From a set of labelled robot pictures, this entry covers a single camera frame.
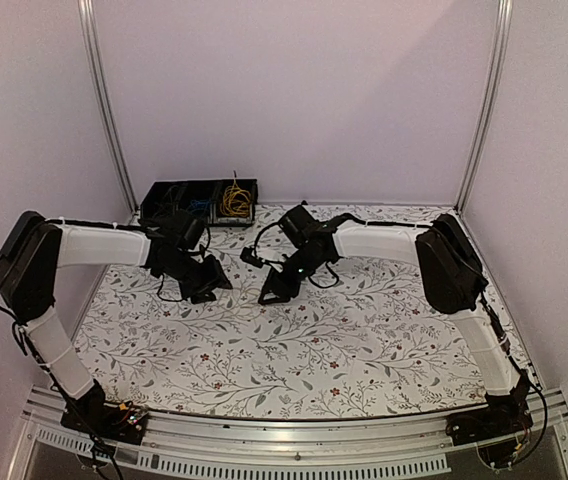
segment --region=enclosure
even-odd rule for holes
[[[233,172],[259,200],[254,225],[210,229],[233,285],[214,301],[163,300],[177,283],[136,266],[57,277],[82,362],[151,409],[142,445],[118,445],[126,478],[493,476],[445,432],[486,392],[418,266],[344,258],[335,288],[258,304],[268,272],[242,248],[302,201],[322,221],[459,221],[548,402],[530,392],[531,435],[548,429],[505,475],[568,478],[568,5],[2,2],[0,246],[25,210],[137,224],[155,182]],[[0,478],[68,473],[67,454],[90,468],[1,315],[0,352]]]

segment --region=white wall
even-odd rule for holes
[[[466,216],[547,386],[568,402],[568,2],[515,2]]]
[[[124,220],[82,42],[77,2],[0,1],[0,247],[19,214]],[[95,270],[66,272],[58,306],[67,321]],[[0,478],[34,362],[0,313]]]
[[[237,169],[263,201],[453,204],[497,5],[97,1],[137,195]]]

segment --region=cable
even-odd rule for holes
[[[210,200],[191,200],[191,204],[186,209],[191,215],[207,213],[207,210],[211,207]]]
[[[182,185],[171,185],[171,187],[166,191],[166,193],[162,197],[162,200],[160,202],[160,208],[155,213],[154,217],[160,217],[160,216],[170,217],[175,214],[175,211],[179,209],[181,188]]]
[[[233,185],[226,187],[219,205],[220,213],[226,217],[246,218],[251,214],[251,192],[237,184],[237,174],[233,171]]]
[[[279,225],[279,222],[273,222],[273,223],[269,223],[267,226],[265,226],[264,228],[262,228],[262,230],[260,230],[257,234],[257,236],[255,237],[255,241],[253,242],[253,255],[255,255],[256,258],[260,258],[265,265],[283,265],[284,262],[280,262],[279,260],[266,260],[266,259],[262,259],[258,254],[257,254],[257,246],[260,243],[260,239],[262,238],[262,235],[264,235],[267,230],[270,230],[273,227],[277,227]]]
[[[110,478],[108,478],[106,475],[104,475],[102,473],[102,471],[100,470],[100,468],[102,467],[98,467],[97,466],[97,452],[95,451],[95,448],[91,449],[91,456],[93,457],[93,471],[95,473],[97,473],[100,478],[103,478],[104,480],[111,480]],[[117,464],[117,462],[115,462],[115,459],[109,455],[111,462],[113,462],[113,468],[115,468],[115,472],[117,473],[117,477],[119,480],[124,480],[124,476],[122,475],[122,471],[120,470],[120,466]]]
[[[329,288],[333,288],[333,287],[337,286],[337,284],[340,283],[340,276],[333,271],[333,269],[328,265],[328,263],[325,263],[324,266],[329,271],[331,276],[335,279],[335,282],[333,284],[331,284],[331,285],[320,285],[315,280],[313,280],[312,275],[310,277],[308,277],[308,281],[311,282],[311,285],[314,285],[317,288],[321,288],[322,290],[327,290]]]
[[[4,278],[0,281],[0,289],[4,286],[4,282],[6,282],[7,278],[8,278],[8,272],[6,275],[4,275]],[[20,324],[17,317],[13,312],[4,308],[1,305],[0,305],[0,312],[5,313],[6,315],[8,315],[13,319],[13,324],[11,325],[11,333],[13,334],[13,340],[15,340],[15,343],[17,343],[17,346],[20,347],[20,350],[26,357],[28,355],[28,352],[26,351],[26,345],[24,344],[24,334],[20,330]]]
[[[432,225],[425,225],[422,223],[406,223],[406,222],[381,221],[381,220],[367,221],[356,217],[352,213],[344,213],[342,215],[344,215],[345,218],[348,218],[349,220],[352,220],[355,223],[359,223],[360,225],[372,226],[372,227],[412,227],[412,228],[432,227]]]
[[[513,357],[511,355],[509,355],[508,358],[511,361],[511,363],[513,363],[513,365],[517,365],[515,363],[515,360],[513,359]],[[546,433],[546,428],[548,427],[548,404],[546,403],[546,398],[544,397],[542,390],[540,388],[538,388],[537,385],[534,385],[533,382],[531,382],[530,379],[528,380],[528,383],[529,383],[530,387],[535,391],[535,393],[537,393],[537,395],[540,397],[540,400],[542,401],[542,405],[544,406],[544,423],[542,424],[542,431],[540,432],[540,436],[537,437],[537,441],[535,442],[535,444],[530,449],[527,449],[527,452],[525,453],[525,455],[518,458],[517,460],[515,460],[515,462],[513,462],[511,464],[511,466],[519,465],[524,460],[526,460],[528,457],[530,457],[533,454],[533,452],[535,452],[537,447],[540,446],[540,443],[542,443],[542,439],[544,438],[544,434]]]
[[[157,298],[159,298],[159,299],[162,300],[163,302],[167,302],[167,303],[180,303],[180,302],[183,302],[183,301],[184,301],[183,298],[180,298],[179,300],[174,300],[174,299],[172,299],[172,298],[164,298],[164,297],[162,297],[162,289],[164,288],[164,277],[165,277],[165,275],[162,274],[162,280],[160,281],[160,286],[159,286],[159,288],[157,289],[157,293],[156,293]]]

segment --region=black cable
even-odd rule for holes
[[[394,222],[394,221],[382,221],[382,220],[371,220],[366,221],[361,218],[356,217],[352,213],[344,213],[344,217],[352,220],[360,225],[370,225],[372,227],[412,227],[412,228],[431,228],[432,225],[425,225],[421,223],[407,223],[407,222]]]
[[[7,278],[8,278],[8,273],[7,275],[4,276],[2,281],[0,281],[0,289],[4,286],[4,282],[6,281]],[[17,346],[20,347],[20,350],[22,351],[24,356],[27,356],[28,352],[26,351],[26,345],[24,344],[24,335],[22,334],[22,331],[19,329],[20,324],[18,322],[17,317],[13,312],[4,308],[2,305],[0,305],[0,312],[5,313],[6,315],[8,315],[13,319],[13,325],[11,325],[11,333],[13,334],[13,340],[15,340]]]
[[[533,445],[530,449],[528,449],[528,451],[525,453],[524,456],[515,460],[511,464],[512,467],[515,466],[515,465],[519,465],[524,460],[526,460],[528,457],[530,457],[533,454],[533,452],[535,452],[537,447],[540,446],[540,443],[542,443],[542,439],[544,438],[544,434],[546,433],[546,427],[548,426],[548,405],[546,403],[546,398],[544,398],[544,394],[542,393],[542,390],[539,389],[537,386],[533,385],[532,383],[531,383],[531,388],[533,390],[535,390],[535,393],[537,393],[537,395],[540,397],[540,400],[542,400],[542,405],[544,405],[544,424],[542,425],[542,431],[540,432],[540,436],[537,437],[537,441],[535,442],[535,445]]]
[[[337,284],[340,283],[340,276],[333,271],[333,269],[328,265],[328,263],[325,263],[324,266],[326,266],[326,269],[329,271],[331,276],[335,279],[335,282],[333,284],[331,284],[331,285],[320,285],[315,280],[313,280],[313,276],[308,277],[308,281],[311,282],[311,285],[314,285],[317,288],[321,288],[322,290],[327,290],[329,288],[333,288],[333,287],[337,286]]]
[[[68,225],[71,227],[103,228],[105,230],[124,230],[127,232],[141,232],[141,233],[148,232],[147,227],[143,227],[140,225],[120,225],[119,223],[91,222],[88,220],[69,220],[66,218],[50,218],[48,220],[43,221],[42,223],[51,223],[53,225],[62,225],[62,226]]]
[[[262,235],[264,235],[267,230],[270,230],[273,227],[277,227],[278,225],[279,221],[269,223],[267,226],[265,226],[262,230],[258,232],[257,236],[255,237],[255,241],[253,242],[253,253],[256,257],[259,258],[259,255],[257,254],[257,245],[260,243],[260,238],[262,238]]]
[[[115,473],[117,474],[118,480],[124,480],[124,476],[122,475],[122,471],[120,470],[120,466],[117,464],[115,459],[110,454],[108,454],[108,453],[106,453],[106,454],[110,457],[110,460],[113,463],[113,468],[115,468]],[[100,476],[100,478],[103,478],[104,480],[111,480],[110,478],[108,478],[106,475],[104,475],[102,473],[102,471],[100,470],[100,468],[102,468],[102,467],[97,466],[97,453],[95,451],[95,448],[91,449],[91,455],[93,457],[93,468],[95,470],[95,473],[97,473]]]
[[[165,278],[165,275],[162,274],[162,280],[160,281],[160,286],[159,286],[159,288],[157,289],[157,298],[159,298],[159,299],[162,300],[163,302],[167,302],[167,303],[180,303],[180,302],[183,302],[183,301],[184,301],[183,298],[180,298],[179,300],[174,300],[174,299],[172,299],[172,298],[164,298],[164,297],[162,297],[162,289],[164,288],[164,278]]]

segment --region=gray leaf pattern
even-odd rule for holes
[[[215,302],[166,303],[142,268],[112,266],[75,347],[111,400],[150,408],[261,418],[371,417],[428,412],[482,401],[479,371],[459,332],[426,302],[417,267],[342,259],[339,284],[305,282],[286,305],[257,303],[267,270],[243,263],[241,249],[290,206],[258,206],[247,229],[213,229],[211,251],[234,289]],[[352,212],[363,219],[429,222],[438,207],[311,206],[318,219]],[[290,254],[277,230],[264,256]],[[333,282],[318,272],[320,284]],[[163,295],[179,299],[166,279]],[[489,302],[508,331],[514,357],[526,354],[492,284]]]

